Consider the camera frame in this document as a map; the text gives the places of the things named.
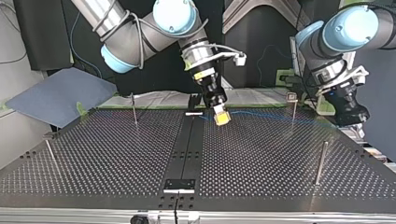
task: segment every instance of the metal bracket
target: metal bracket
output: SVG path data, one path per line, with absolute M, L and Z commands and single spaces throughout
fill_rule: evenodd
M 168 179 L 166 180 L 164 193 L 191 194 L 195 192 L 194 179 Z
M 186 111 L 186 116 L 202 116 L 204 112 L 200 109 L 196 109 L 202 102 L 202 94 L 191 94 L 189 100 L 189 109 Z
M 260 6 L 273 7 L 293 26 L 297 23 L 301 8 L 297 0 L 234 0 L 223 14 L 223 33 L 227 34 L 251 9 Z M 302 11 L 297 30 L 303 30 L 304 25 L 309 22 L 310 20 Z
M 240 55 L 239 53 L 235 53 L 235 52 L 221 52 L 221 53 L 218 53 L 216 55 L 213 55 L 213 56 L 207 57 L 205 59 L 202 59 L 202 60 L 198 61 L 197 63 L 192 64 L 189 67 L 189 70 L 191 70 L 194 67 L 198 67 L 201 64 L 208 63 L 208 62 L 211 62 L 211 61 L 216 61 L 216 60 L 218 60 L 220 58 L 233 58 L 233 62 L 235 63 L 235 66 L 237 66 L 237 67 L 245 66 L 246 61 L 247 61 L 247 55 L 246 54 Z
M 365 136 L 362 123 L 350 126 L 349 130 L 356 134 L 359 139 L 363 139 Z
M 349 80 L 350 78 L 353 78 L 353 81 L 355 82 L 355 84 L 365 84 L 366 82 L 366 77 L 369 76 L 370 73 L 367 72 L 367 70 L 364 68 L 363 65 L 353 68 L 351 70 L 347 70 L 345 71 L 345 73 L 343 75 L 341 75 L 339 78 L 337 78 L 336 80 L 332 81 L 329 84 L 326 84 L 324 86 L 321 86 L 319 88 L 319 91 L 317 93 L 317 96 L 320 96 L 328 91 L 330 91 L 330 87 L 338 85 L 344 81 Z

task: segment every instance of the metal plate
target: metal plate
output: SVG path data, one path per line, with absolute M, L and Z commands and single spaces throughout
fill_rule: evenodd
M 0 206 L 158 208 L 183 111 L 137 116 L 135 125 L 131 110 L 97 111 L 51 142 L 56 161 L 40 148 L 6 168 Z
M 396 175 L 326 121 L 303 110 L 293 121 L 290 108 L 231 113 L 229 125 L 207 119 L 194 136 L 203 145 L 190 147 L 202 148 L 201 169 L 184 171 L 198 178 L 191 210 L 396 213 Z

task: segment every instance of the blue cable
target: blue cable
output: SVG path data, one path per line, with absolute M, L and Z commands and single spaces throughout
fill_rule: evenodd
M 247 115 L 251 115 L 251 116 L 256 116 L 259 118 L 265 118 L 265 119 L 279 119 L 279 120 L 286 120 L 286 121 L 293 121 L 293 119 L 291 118 L 286 118 L 283 116 L 277 116 L 277 115 L 271 115 L 271 114 L 265 114 L 265 113 L 254 113 L 254 112 L 249 112 L 249 111 L 234 111 L 231 112 L 232 115 L 235 114 L 247 114 Z M 204 116 L 200 116 L 201 119 L 205 119 L 205 120 L 210 120 L 210 118 L 208 117 L 204 117 Z M 295 119 L 294 122 L 296 123 L 301 123 L 301 124 L 316 124 L 319 126 L 323 126 L 326 128 L 333 128 L 334 126 L 331 124 L 320 124 L 316 121 L 313 121 L 311 119 Z
M 205 116 L 199 116 L 201 119 L 205 119 L 205 120 L 209 120 L 209 118 L 205 117 Z
M 73 46 L 73 34 L 74 34 L 75 29 L 76 29 L 76 25 L 77 25 L 77 22 L 78 22 L 78 19 L 79 19 L 80 16 L 81 16 L 81 12 L 78 13 L 78 15 L 77 15 L 77 17 L 76 17 L 76 20 L 75 20 L 75 23 L 73 24 L 72 30 L 71 30 L 71 32 L 70 32 L 70 47 L 71 47 L 73 53 L 76 55 L 76 57 L 77 57 L 78 59 L 80 59 L 82 62 L 88 64 L 88 65 L 91 66 L 92 68 L 94 68 L 94 69 L 97 71 L 99 77 L 100 77 L 100 78 L 103 78 L 102 72 L 100 71 L 100 69 L 99 69 L 97 66 L 95 66 L 93 63 L 90 63 L 90 62 L 84 60 L 83 58 L 81 58 L 81 56 L 79 56 L 79 55 L 76 53 L 76 50 L 75 50 L 75 48 L 74 48 L 74 46 Z

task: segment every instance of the vertical metal post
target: vertical metal post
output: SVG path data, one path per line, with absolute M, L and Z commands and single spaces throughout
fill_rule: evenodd
M 329 142 L 323 142 L 322 151 L 321 151 L 321 155 L 320 155 L 320 161 L 319 161 L 317 178 L 315 180 L 315 185 L 319 185 L 320 176 L 321 176 L 321 173 L 323 171 L 323 164 L 324 164 L 324 159 L 326 158 L 326 153 L 327 153 L 327 147 L 328 146 L 329 146 Z
M 47 148 L 49 149 L 49 154 L 53 160 L 55 160 L 55 155 L 53 154 L 52 147 L 50 146 L 50 140 L 46 139 Z
M 134 103 L 134 93 L 131 93 L 131 100 L 132 100 L 132 108 L 134 110 L 134 123 L 137 124 L 137 116 L 136 116 L 136 108 Z
M 288 94 L 286 95 L 286 101 L 288 103 L 292 103 L 294 104 L 294 108 L 293 108 L 293 121 L 296 118 L 296 111 L 297 111 L 297 104 L 298 104 L 298 96 L 297 93 L 295 92 L 288 92 Z
M 53 160 L 55 160 L 55 154 L 53 153 L 52 146 L 50 145 L 50 140 L 55 139 L 59 133 L 46 133 L 43 136 L 44 141 L 46 141 L 47 148 L 49 149 L 49 154 L 52 157 Z

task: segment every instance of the metal rod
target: metal rod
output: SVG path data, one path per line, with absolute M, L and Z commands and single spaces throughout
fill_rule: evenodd
M 319 185 L 320 176 L 323 171 L 323 164 L 324 164 L 324 159 L 326 158 L 328 146 L 329 146 L 329 142 L 323 142 L 322 152 L 320 155 L 320 161 L 319 161 L 319 167 L 318 167 L 318 173 L 317 173 L 317 179 L 315 180 L 315 185 Z
M 297 111 L 297 101 L 294 103 L 294 110 L 293 110 L 293 121 L 296 118 L 296 111 Z
M 46 140 L 47 147 L 49 149 L 49 154 L 53 160 L 55 160 L 55 155 L 53 154 L 52 147 L 50 146 L 50 140 Z
M 132 99 L 132 108 L 134 110 L 134 123 L 137 124 L 137 116 L 136 116 L 136 108 L 135 108 L 135 103 L 134 103 L 134 93 L 131 93 L 131 99 Z

